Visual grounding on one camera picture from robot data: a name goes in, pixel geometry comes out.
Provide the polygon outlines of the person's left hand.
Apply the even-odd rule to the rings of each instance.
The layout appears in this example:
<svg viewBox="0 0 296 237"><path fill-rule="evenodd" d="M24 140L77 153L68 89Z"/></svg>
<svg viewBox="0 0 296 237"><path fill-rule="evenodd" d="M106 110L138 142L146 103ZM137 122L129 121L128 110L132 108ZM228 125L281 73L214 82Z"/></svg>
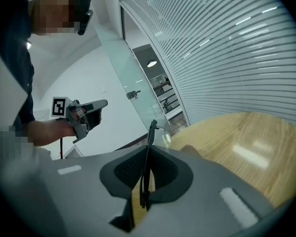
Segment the person's left hand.
<svg viewBox="0 0 296 237"><path fill-rule="evenodd" d="M85 116L86 109L84 107L72 107L70 112L76 122L80 122L81 118Z"/></svg>

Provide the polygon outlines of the white open shelf unit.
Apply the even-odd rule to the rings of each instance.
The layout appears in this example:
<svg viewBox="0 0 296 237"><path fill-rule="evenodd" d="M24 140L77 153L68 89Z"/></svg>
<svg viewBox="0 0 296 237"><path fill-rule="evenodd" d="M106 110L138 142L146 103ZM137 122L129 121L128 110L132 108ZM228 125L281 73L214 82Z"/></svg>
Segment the white open shelf unit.
<svg viewBox="0 0 296 237"><path fill-rule="evenodd" d="M84 157L76 145L73 145L66 153L63 154L63 159Z"/></svg>

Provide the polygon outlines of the person's left forearm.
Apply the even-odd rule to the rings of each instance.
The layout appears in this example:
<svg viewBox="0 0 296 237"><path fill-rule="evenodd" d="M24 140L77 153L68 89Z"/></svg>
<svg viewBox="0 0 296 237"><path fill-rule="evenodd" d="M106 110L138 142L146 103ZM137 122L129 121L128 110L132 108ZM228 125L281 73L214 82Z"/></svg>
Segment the person's left forearm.
<svg viewBox="0 0 296 237"><path fill-rule="evenodd" d="M72 137L72 127L64 119L51 119L48 121L32 121L24 125L29 140L36 146L49 145L61 138Z"/></svg>

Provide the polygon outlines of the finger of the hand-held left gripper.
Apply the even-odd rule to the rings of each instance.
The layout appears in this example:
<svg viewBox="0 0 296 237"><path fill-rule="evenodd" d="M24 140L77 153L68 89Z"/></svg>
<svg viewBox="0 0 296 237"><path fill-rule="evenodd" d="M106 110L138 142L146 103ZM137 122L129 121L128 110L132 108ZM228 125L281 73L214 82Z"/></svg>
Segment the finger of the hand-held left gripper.
<svg viewBox="0 0 296 237"><path fill-rule="evenodd" d="M90 109L85 107L85 123L87 130L92 130L101 123L102 109Z"/></svg>
<svg viewBox="0 0 296 237"><path fill-rule="evenodd" d="M107 105L108 105L107 100L102 99L102 100L97 100L97 101L83 104L82 108L86 111L96 111L96 110L101 110L102 108L106 107Z"/></svg>

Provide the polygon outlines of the frosted glass door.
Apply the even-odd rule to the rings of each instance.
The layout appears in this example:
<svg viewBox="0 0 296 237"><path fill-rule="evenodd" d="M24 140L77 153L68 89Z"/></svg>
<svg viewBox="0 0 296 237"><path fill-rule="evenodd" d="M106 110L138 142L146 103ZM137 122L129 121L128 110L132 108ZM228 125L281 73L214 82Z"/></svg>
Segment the frosted glass door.
<svg viewBox="0 0 296 237"><path fill-rule="evenodd" d="M121 84L124 87L124 96L131 91L141 92L138 99L129 100L146 128L150 127L152 120L164 128L155 131L155 140L170 141L169 123L161 108L161 105L143 73L143 69L137 58L128 46L127 42L109 28L95 24L95 30L101 41L112 67L114 68Z"/></svg>

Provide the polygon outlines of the round wooden side table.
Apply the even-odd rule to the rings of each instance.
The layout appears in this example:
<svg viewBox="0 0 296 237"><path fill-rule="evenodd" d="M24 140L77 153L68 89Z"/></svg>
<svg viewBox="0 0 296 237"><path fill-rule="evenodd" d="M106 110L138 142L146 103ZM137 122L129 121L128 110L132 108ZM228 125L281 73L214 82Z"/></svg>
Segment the round wooden side table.
<svg viewBox="0 0 296 237"><path fill-rule="evenodd" d="M168 128L171 149L226 167L278 207L296 195L296 127L262 113L233 113Z"/></svg>

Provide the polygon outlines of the black metal railing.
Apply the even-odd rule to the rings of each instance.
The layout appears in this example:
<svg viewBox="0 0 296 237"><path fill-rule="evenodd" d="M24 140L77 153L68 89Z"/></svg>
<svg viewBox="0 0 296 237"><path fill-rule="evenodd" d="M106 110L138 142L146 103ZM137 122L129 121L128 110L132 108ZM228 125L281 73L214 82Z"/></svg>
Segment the black metal railing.
<svg viewBox="0 0 296 237"><path fill-rule="evenodd" d="M168 114L180 106L178 98L169 81L158 85L154 88L154 91L165 114Z"/></svg>

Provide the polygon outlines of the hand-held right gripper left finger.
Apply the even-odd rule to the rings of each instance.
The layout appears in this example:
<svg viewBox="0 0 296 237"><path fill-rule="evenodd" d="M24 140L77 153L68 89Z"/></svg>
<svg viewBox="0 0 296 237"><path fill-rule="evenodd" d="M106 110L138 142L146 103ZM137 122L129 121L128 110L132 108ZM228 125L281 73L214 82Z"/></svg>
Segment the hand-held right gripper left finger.
<svg viewBox="0 0 296 237"><path fill-rule="evenodd" d="M44 237L150 237L134 226L131 193L146 148L52 160L38 151L38 232Z"/></svg>

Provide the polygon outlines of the person's dark navy shirt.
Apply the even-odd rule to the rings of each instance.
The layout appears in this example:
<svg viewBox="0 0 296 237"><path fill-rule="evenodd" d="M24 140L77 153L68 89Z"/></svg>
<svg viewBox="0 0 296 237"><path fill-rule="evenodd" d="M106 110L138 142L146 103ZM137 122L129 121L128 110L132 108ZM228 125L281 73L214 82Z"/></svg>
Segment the person's dark navy shirt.
<svg viewBox="0 0 296 237"><path fill-rule="evenodd" d="M0 15L0 131L16 136L25 136L25 127L35 120L28 5L27 0L12 0L12 8Z"/></svg>

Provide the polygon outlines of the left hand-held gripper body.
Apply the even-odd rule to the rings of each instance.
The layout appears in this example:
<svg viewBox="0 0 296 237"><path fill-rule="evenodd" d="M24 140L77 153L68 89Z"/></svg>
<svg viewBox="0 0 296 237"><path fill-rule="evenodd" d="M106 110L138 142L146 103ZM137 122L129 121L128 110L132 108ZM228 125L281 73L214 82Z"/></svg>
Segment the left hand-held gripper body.
<svg viewBox="0 0 296 237"><path fill-rule="evenodd" d="M85 123L85 116L81 118L80 122L76 122L70 112L72 107L82 107L78 100L71 100L68 97L53 97L51 116L53 118L64 119L72 127L76 142L85 138L88 134L87 125Z"/></svg>

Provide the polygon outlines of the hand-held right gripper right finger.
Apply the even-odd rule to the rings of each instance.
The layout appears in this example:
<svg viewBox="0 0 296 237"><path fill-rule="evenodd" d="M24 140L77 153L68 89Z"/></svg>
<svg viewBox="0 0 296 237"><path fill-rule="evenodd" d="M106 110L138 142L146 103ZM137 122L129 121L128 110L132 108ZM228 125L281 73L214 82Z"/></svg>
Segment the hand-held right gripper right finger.
<svg viewBox="0 0 296 237"><path fill-rule="evenodd" d="M162 147L154 160L182 163L172 182L187 190L175 201L154 203L134 230L136 237L265 237L283 215L254 187L222 165L199 156Z"/></svg>

